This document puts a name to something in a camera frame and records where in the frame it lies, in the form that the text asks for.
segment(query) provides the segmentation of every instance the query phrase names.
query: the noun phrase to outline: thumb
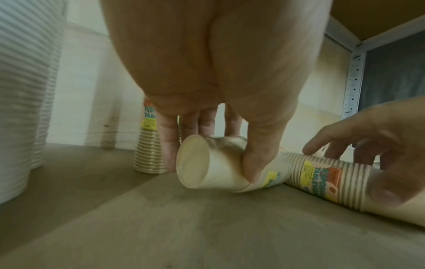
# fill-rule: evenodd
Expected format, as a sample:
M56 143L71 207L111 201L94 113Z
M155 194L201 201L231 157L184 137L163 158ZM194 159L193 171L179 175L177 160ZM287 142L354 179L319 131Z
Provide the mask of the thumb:
M425 189L425 153L409 152L368 186L371 197L378 203L396 207Z
M243 175L251 182L259 180L261 171L277 155L286 122L275 126L248 125L248 144L243 154Z

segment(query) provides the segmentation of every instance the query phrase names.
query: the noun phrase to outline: cup label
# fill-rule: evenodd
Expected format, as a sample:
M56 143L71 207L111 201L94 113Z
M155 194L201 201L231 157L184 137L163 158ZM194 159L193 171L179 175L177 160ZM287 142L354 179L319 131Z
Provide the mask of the cup label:
M338 203L342 168L306 160L301 170L301 188L317 197Z
M145 98L143 103L145 110L144 110L144 117L142 121L142 128L156 131L156 118L155 118L155 108L152 105L152 102Z
M261 188L268 188L271 186L278 185L281 183L281 181L282 181L282 178L280 176L280 172L269 171L267 172L266 179L261 185Z

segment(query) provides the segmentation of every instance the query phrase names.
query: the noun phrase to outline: stack of paper cups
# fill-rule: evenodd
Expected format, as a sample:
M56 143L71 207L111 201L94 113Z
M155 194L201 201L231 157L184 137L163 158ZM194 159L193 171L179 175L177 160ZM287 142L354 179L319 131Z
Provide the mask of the stack of paper cups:
M191 189L245 192L282 184L289 179L291 162L283 152L279 152L263 169L256 183L248 182L242 171L246 145L247 140L239 136L189 136L177 154L176 169L180 182Z
M0 203L27 186L57 12L45 0L0 4Z
M41 107L37 136L32 151L32 169L43 165L43 152L44 148L46 147L46 140L52 115L54 92L56 89L56 78L58 76L59 60L62 50L63 31L66 24L66 1L57 0L53 3L58 11L56 14L52 14L55 16L52 19L57 21L57 23L54 25L55 28L51 29L51 34L55 36L54 51L53 56L51 57L50 74L47 81L46 95Z
M156 128L155 109L145 97L143 121L139 141L134 150L133 168L146 174L163 174L167 172L162 160L161 145Z
M371 166L298 153L286 154L293 166L286 184L363 211Z

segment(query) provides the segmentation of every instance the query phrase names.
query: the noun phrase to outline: hand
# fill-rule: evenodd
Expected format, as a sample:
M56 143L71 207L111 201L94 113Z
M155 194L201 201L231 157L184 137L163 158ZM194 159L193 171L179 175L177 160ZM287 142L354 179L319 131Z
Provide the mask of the hand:
M330 143L325 157L339 159L357 142L354 162L372 165L381 156L384 172L368 186L377 202L398 206L425 189L425 96L370 107L326 126L303 152Z
M157 111L167 168L182 139L248 123L247 180L276 156L319 54L332 0L102 0L111 39Z

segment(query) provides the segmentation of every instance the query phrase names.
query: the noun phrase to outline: fingernail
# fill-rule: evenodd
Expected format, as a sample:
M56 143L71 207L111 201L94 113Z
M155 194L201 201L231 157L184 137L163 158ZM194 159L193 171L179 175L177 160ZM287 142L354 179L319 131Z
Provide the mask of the fingernail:
M382 187L372 189L371 196L376 202L389 207L398 207L402 204L400 196Z

